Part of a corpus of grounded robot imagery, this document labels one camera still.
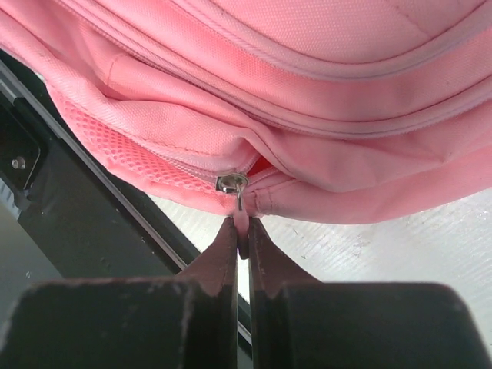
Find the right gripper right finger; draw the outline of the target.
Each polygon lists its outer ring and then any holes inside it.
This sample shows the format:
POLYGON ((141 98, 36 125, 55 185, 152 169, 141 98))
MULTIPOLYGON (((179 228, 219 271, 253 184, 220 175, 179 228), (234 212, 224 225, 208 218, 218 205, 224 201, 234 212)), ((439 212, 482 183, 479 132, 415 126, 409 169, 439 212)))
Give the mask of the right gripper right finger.
POLYGON ((442 284, 325 283, 257 218, 248 230, 256 368, 489 368, 459 295, 442 284))

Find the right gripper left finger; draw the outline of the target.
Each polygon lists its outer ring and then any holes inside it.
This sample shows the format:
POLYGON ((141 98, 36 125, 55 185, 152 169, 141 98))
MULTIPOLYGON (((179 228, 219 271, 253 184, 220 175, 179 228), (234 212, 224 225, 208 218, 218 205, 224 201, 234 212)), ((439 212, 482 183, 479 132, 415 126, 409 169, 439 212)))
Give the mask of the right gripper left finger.
POLYGON ((234 368, 237 232, 174 277, 50 281, 26 290, 1 332, 3 368, 234 368))

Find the pink student backpack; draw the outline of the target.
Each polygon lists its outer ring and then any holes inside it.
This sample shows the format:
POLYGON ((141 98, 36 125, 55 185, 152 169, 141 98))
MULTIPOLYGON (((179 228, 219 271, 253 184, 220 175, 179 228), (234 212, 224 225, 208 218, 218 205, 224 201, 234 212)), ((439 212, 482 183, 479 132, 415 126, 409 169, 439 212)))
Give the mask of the pink student backpack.
POLYGON ((369 224, 491 186, 489 1, 3 1, 1 47, 191 208, 369 224))

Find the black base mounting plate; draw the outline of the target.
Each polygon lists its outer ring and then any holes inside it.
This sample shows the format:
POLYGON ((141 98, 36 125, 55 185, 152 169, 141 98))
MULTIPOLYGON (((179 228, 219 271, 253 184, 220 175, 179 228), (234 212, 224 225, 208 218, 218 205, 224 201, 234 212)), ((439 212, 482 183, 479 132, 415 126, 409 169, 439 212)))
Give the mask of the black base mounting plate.
MULTIPOLYGON (((1 183, 40 254, 28 289, 50 281, 174 277, 200 253, 143 192, 99 165, 68 130, 43 82, 1 55, 1 183)), ((238 296, 238 364, 251 335, 238 296)))

